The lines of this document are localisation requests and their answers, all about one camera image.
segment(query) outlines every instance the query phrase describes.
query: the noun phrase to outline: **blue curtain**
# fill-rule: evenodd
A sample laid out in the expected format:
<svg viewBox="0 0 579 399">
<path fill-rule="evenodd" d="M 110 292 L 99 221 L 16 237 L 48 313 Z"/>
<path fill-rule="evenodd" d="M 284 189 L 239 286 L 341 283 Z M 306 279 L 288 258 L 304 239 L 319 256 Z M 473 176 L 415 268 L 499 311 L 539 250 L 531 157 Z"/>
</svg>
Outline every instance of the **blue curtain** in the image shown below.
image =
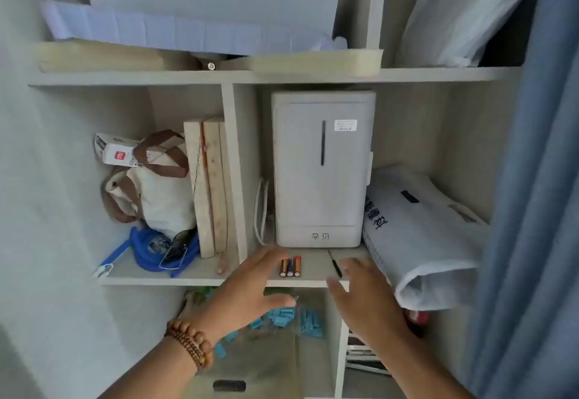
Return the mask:
<svg viewBox="0 0 579 399">
<path fill-rule="evenodd" d="M 479 399 L 579 397 L 579 0 L 539 0 L 467 387 Z"/>
</svg>

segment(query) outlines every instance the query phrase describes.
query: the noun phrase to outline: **battery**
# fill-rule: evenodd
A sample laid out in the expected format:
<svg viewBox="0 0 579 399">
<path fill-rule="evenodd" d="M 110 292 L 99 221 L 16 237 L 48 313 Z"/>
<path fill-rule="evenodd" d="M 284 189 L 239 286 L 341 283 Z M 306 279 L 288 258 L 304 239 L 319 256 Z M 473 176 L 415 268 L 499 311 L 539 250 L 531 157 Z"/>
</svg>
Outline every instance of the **battery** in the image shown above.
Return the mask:
<svg viewBox="0 0 579 399">
<path fill-rule="evenodd" d="M 280 266 L 280 277 L 287 276 L 288 273 L 288 259 L 283 259 Z"/>
<path fill-rule="evenodd" d="M 302 257 L 296 256 L 293 258 L 293 276 L 301 277 L 302 275 Z"/>
<path fill-rule="evenodd" d="M 287 273 L 288 277 L 293 277 L 293 259 L 290 258 L 288 260 L 288 273 Z"/>
</svg>

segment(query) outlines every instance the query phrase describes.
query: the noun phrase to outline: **white cable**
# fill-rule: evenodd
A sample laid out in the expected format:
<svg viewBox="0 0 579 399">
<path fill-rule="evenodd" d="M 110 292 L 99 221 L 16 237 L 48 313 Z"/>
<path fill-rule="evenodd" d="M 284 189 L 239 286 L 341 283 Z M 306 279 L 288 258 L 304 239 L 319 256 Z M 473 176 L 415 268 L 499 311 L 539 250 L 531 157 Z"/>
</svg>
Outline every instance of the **white cable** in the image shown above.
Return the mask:
<svg viewBox="0 0 579 399">
<path fill-rule="evenodd" d="M 261 218 L 261 231 L 257 230 L 257 211 L 258 211 L 258 204 L 259 204 L 259 193 L 261 192 L 262 185 L 265 184 L 264 187 L 264 211 Z M 269 181 L 265 181 L 264 178 L 259 178 L 259 184 L 257 186 L 257 193 L 255 194 L 255 205 L 254 205 L 254 231 L 255 236 L 260 244 L 265 246 L 264 242 L 264 232 L 265 232 L 265 217 L 267 216 L 267 192 L 269 190 Z"/>
</svg>

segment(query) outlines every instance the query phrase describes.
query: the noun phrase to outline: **white appliance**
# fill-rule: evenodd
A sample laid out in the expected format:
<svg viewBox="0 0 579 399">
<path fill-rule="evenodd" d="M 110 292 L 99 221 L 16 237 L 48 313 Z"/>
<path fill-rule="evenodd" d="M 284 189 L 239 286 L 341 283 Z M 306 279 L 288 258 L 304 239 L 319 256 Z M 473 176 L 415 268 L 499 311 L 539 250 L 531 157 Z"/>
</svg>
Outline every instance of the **white appliance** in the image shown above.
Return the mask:
<svg viewBox="0 0 579 399">
<path fill-rule="evenodd" d="M 361 242 L 372 169 L 373 92 L 273 94 L 276 241 L 290 248 Z"/>
</svg>

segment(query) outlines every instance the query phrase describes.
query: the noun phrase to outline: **white cloth bag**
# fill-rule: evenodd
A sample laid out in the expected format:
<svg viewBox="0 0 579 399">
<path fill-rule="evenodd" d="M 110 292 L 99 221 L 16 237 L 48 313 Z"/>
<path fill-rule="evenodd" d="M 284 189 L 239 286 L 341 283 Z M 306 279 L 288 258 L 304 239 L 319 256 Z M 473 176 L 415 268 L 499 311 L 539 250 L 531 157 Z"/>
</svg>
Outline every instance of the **white cloth bag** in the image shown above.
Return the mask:
<svg viewBox="0 0 579 399">
<path fill-rule="evenodd" d="M 401 307 L 467 305 L 489 227 L 443 195 L 427 176 L 377 169 L 366 190 L 364 242 Z"/>
<path fill-rule="evenodd" d="M 396 66 L 476 66 L 519 0 L 417 0 Z"/>
<path fill-rule="evenodd" d="M 147 159 L 147 149 L 163 152 Z M 133 152 L 142 164 L 115 168 L 101 186 L 105 208 L 123 223 L 144 219 L 170 239 L 196 226 L 189 162 L 183 136 L 166 130 L 153 133 Z"/>
</svg>

